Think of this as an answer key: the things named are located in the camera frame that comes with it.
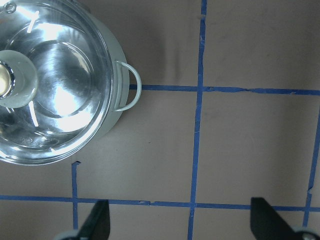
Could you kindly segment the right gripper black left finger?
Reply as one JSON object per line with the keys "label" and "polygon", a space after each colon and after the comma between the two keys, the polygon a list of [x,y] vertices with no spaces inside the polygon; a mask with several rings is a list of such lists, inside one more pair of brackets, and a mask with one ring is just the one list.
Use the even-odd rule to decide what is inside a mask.
{"label": "right gripper black left finger", "polygon": [[78,231],[76,240],[108,240],[111,232],[110,208],[108,200],[97,201],[84,224]]}

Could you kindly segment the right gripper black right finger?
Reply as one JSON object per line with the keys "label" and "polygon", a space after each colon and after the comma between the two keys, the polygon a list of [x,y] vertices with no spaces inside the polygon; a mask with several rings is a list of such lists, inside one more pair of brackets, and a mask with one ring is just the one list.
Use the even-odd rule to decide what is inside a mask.
{"label": "right gripper black right finger", "polygon": [[310,232],[295,231],[262,197],[250,200],[250,230],[257,240],[310,239]]}

